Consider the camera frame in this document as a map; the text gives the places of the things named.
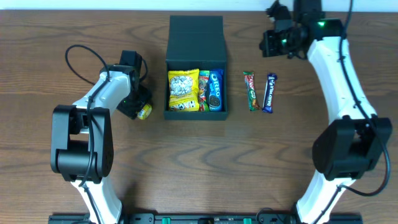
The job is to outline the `colourful Haribo gummy bag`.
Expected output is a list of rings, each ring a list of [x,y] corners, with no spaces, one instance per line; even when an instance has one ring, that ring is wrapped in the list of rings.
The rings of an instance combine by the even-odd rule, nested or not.
[[[206,112],[209,111],[208,103],[206,102],[206,91],[207,91],[207,84],[210,77],[209,70],[200,70],[199,77],[198,77],[198,102],[199,102],[199,111]]]

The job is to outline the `blue Dairy Milk bar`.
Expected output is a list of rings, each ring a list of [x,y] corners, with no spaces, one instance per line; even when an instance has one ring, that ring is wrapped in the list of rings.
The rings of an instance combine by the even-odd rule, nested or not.
[[[262,107],[262,111],[265,113],[273,113],[272,100],[274,96],[276,80],[277,80],[277,75],[275,73],[269,73],[267,75],[267,82],[266,82],[263,107]]]

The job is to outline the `yellow snack bag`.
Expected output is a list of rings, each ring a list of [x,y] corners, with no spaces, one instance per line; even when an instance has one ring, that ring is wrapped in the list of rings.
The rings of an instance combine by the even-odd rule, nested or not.
[[[199,69],[168,71],[169,79],[169,110],[198,111],[198,77]]]

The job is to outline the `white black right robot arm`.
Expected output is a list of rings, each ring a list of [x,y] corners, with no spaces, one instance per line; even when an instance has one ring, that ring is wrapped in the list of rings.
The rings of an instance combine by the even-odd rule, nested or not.
[[[349,21],[326,18],[320,1],[295,1],[292,10],[275,1],[266,12],[274,28],[265,31],[259,45],[263,56],[308,60],[320,82],[329,120],[313,143],[315,173],[304,195],[288,214],[269,216],[282,223],[359,223],[359,215],[332,210],[380,157],[389,158],[392,124],[377,115],[358,80],[349,54]]]

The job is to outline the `blue Oreo cookie pack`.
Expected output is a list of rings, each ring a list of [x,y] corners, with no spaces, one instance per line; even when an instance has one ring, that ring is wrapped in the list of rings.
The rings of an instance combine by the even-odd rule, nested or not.
[[[223,104],[223,70],[210,70],[207,102],[210,111],[221,111]]]

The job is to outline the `green red Milo bar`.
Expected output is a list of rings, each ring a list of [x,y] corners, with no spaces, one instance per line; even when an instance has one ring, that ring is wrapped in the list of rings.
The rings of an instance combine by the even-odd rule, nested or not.
[[[249,110],[250,111],[260,110],[260,106],[256,98],[256,91],[254,87],[254,72],[243,72],[243,75],[248,94]]]

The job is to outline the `yellow candy canister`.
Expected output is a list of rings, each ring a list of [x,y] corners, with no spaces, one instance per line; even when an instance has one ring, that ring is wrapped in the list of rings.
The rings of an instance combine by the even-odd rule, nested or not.
[[[151,112],[152,112],[152,105],[147,103],[143,106],[143,108],[140,110],[140,112],[138,112],[137,118],[139,118],[141,120],[147,119],[149,117],[149,115],[151,114]]]

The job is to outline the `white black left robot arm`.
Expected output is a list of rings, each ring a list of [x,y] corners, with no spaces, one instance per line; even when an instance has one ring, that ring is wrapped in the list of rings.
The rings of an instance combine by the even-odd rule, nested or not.
[[[71,105],[52,114],[50,166],[79,191],[86,215],[51,215],[49,223],[121,223],[123,205],[109,173],[113,165],[111,116],[116,111],[134,118],[148,90],[140,82],[141,65],[104,67],[98,81]]]

